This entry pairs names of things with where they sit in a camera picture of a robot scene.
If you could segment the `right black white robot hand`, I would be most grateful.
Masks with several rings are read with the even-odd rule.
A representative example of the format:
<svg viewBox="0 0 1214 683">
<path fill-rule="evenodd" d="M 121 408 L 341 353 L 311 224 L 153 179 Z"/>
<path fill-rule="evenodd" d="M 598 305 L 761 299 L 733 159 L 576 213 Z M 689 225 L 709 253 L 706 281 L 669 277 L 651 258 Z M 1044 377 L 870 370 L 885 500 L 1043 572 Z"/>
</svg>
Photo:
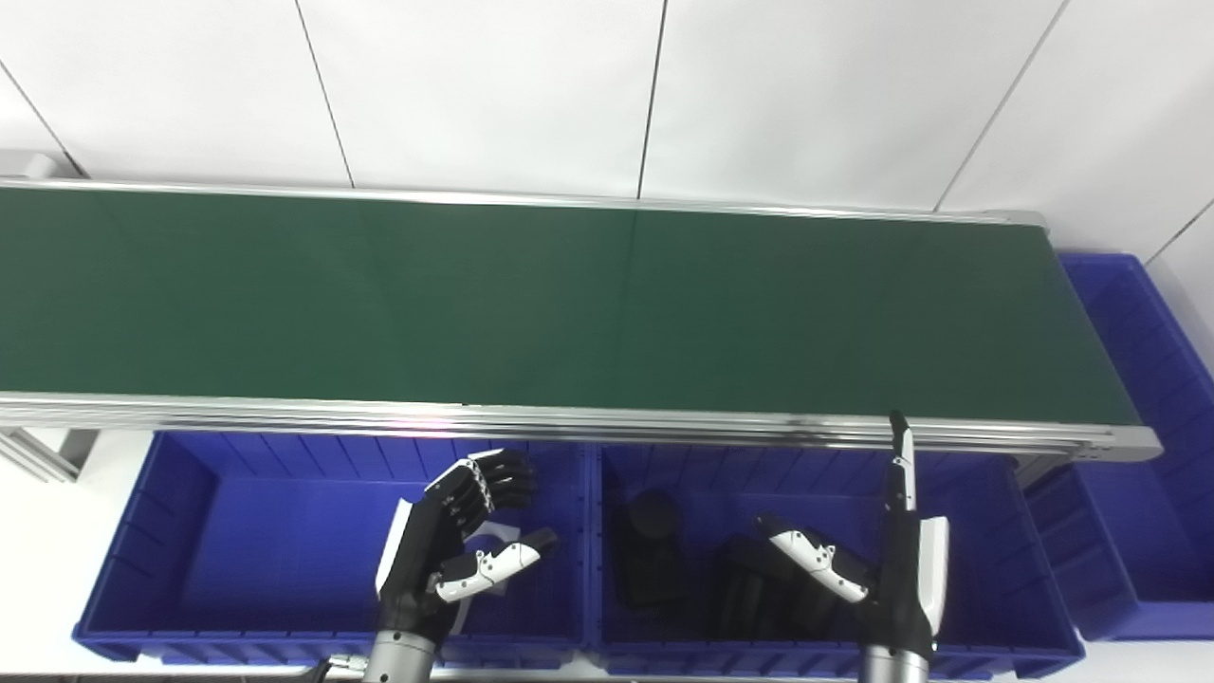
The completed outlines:
<svg viewBox="0 0 1214 683">
<path fill-rule="evenodd" d="M 853 605 L 861 682 L 925 682 L 944 617 L 951 527 L 946 516 L 920 514 L 914 433 L 901 411 L 890 412 L 889 422 L 892 459 L 875 565 L 773 513 L 756 516 L 755 527 L 802 575 Z"/>
</svg>

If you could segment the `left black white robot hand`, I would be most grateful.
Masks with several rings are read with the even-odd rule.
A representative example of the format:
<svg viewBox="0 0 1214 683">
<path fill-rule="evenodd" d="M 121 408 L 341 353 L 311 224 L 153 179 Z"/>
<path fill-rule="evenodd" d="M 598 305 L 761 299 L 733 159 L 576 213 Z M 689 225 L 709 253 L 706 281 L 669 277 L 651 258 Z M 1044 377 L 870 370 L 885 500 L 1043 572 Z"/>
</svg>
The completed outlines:
<svg viewBox="0 0 1214 683">
<path fill-rule="evenodd" d="M 529 455 L 515 449 L 472 453 L 450 463 L 408 505 L 399 539 L 386 543 L 390 565 L 378 587 L 378 632 L 392 644 L 425 641 L 441 649 L 459 602 L 541 560 L 558 543 L 551 528 L 492 550 L 467 540 L 497 510 L 524 510 L 537 493 Z"/>
</svg>

